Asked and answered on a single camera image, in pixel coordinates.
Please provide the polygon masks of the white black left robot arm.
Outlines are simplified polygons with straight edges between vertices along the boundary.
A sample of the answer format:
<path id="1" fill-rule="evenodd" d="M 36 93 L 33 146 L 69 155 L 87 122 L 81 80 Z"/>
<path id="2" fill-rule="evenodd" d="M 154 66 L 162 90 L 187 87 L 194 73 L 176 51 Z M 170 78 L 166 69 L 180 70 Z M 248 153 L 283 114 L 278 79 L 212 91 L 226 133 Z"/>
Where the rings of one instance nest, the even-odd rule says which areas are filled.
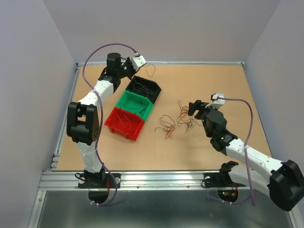
<path id="1" fill-rule="evenodd" d="M 84 171 L 75 174 L 81 189 L 100 188 L 105 185 L 105 168 L 97 155 L 97 141 L 103 122 L 98 113 L 103 110 L 102 102 L 117 90 L 121 79 L 132 78 L 138 70 L 133 58 L 109 53 L 106 67 L 96 85 L 91 87 L 91 91 L 84 98 L 68 105 L 66 133 L 78 145 L 84 161 Z"/>

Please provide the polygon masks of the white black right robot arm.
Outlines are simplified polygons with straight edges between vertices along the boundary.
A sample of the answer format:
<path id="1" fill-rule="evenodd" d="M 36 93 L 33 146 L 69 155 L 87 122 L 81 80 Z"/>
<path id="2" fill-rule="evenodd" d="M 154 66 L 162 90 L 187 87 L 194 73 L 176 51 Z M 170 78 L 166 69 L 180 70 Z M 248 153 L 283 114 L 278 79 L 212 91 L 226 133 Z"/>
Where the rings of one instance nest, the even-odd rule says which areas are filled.
<path id="1" fill-rule="evenodd" d="M 267 195 L 276 206 L 291 211 L 304 197 L 304 176 L 292 160 L 280 161 L 248 146 L 227 129 L 227 120 L 219 108 L 226 98 L 214 94 L 210 103 L 197 100 L 189 103 L 188 115 L 201 120 L 212 147 L 223 155 L 236 159 L 222 165 L 219 181 L 247 185 L 251 199 L 256 192 Z"/>

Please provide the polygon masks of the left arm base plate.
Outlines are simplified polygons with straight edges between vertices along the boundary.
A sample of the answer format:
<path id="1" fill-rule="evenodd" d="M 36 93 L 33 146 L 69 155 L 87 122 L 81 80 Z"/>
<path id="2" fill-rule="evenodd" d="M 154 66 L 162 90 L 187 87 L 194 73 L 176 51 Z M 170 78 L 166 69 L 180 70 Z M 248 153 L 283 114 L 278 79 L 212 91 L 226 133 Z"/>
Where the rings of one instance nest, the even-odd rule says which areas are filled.
<path id="1" fill-rule="evenodd" d="M 78 180 L 78 188 L 80 189 L 114 189 L 115 183 L 109 173 L 90 173 L 77 172 L 75 178 Z"/>

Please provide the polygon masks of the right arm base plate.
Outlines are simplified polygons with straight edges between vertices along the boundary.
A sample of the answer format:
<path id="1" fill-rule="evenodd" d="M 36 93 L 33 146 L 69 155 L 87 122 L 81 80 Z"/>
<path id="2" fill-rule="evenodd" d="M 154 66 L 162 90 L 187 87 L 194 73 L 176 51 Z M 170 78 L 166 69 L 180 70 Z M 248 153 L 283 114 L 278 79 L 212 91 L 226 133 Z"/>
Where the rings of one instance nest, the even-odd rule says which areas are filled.
<path id="1" fill-rule="evenodd" d="M 245 186 L 244 184 L 233 182 L 227 174 L 220 172 L 204 173 L 201 185 L 203 188 L 232 188 L 236 186 Z"/>

